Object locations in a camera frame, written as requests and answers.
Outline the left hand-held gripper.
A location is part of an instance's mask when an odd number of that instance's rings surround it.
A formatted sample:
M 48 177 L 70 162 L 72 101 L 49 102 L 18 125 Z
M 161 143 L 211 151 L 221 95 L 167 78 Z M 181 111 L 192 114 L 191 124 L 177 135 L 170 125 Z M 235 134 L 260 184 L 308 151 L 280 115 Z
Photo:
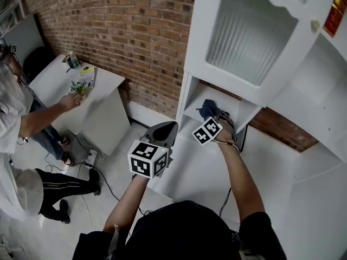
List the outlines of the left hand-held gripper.
M 172 162 L 172 147 L 178 133 L 178 123 L 162 122 L 147 129 L 135 140 L 127 154 L 130 172 L 148 179 L 161 177 Z

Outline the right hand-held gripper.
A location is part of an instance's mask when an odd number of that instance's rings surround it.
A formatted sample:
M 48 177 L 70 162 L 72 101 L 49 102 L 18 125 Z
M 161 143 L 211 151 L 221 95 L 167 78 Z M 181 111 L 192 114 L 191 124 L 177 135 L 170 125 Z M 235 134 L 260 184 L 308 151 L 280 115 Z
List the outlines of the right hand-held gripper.
M 216 110 L 215 116 L 206 118 L 204 123 L 192 132 L 192 136 L 202 146 L 211 141 L 228 145 L 236 144 L 234 123 L 229 114 L 220 109 Z

